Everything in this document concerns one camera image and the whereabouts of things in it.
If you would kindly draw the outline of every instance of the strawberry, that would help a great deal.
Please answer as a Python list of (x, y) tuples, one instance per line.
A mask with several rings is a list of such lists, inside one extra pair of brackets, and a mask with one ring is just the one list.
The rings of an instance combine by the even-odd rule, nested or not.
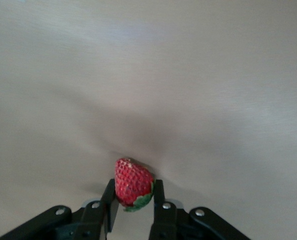
[(115, 193), (126, 212), (146, 206), (153, 195), (154, 178), (145, 167), (120, 158), (115, 163)]

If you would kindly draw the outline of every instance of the strawberry leaf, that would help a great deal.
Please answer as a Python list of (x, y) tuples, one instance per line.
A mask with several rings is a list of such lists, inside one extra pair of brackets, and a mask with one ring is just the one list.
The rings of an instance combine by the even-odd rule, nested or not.
[(138, 196), (136, 200), (133, 202), (133, 206), (127, 206), (124, 211), (125, 212), (135, 212), (145, 207), (152, 199), (154, 190), (154, 182), (151, 183), (151, 192), (144, 196)]

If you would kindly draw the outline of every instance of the screw head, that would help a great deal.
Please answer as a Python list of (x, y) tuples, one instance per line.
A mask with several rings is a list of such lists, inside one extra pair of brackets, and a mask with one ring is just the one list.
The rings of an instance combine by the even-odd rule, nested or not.
[(92, 204), (92, 209), (97, 209), (100, 206), (100, 202), (96, 201)]
[(171, 208), (171, 204), (169, 204), (168, 202), (163, 203), (163, 208), (164, 209), (170, 209)]
[(202, 209), (197, 209), (195, 211), (195, 214), (199, 217), (203, 217), (205, 215), (205, 212)]
[(64, 212), (65, 212), (65, 208), (59, 208), (59, 209), (55, 212), (55, 214), (56, 214), (56, 215), (62, 215)]

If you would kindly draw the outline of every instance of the white backdrop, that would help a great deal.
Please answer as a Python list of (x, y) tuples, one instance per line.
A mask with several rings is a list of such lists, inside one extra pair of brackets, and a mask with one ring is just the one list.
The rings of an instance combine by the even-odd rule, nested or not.
[[(0, 235), (123, 156), (187, 211), (297, 240), (297, 0), (0, 0)], [(120, 211), (108, 239), (152, 222)]]

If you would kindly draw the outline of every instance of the fabric backdrop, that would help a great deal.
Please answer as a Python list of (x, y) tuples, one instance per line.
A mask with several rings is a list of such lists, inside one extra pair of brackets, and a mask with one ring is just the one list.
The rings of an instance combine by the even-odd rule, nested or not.
[[(253, 240), (297, 240), (297, 0), (0, 0), (0, 236), (116, 159)], [(148, 239), (152, 203), (109, 240)]]

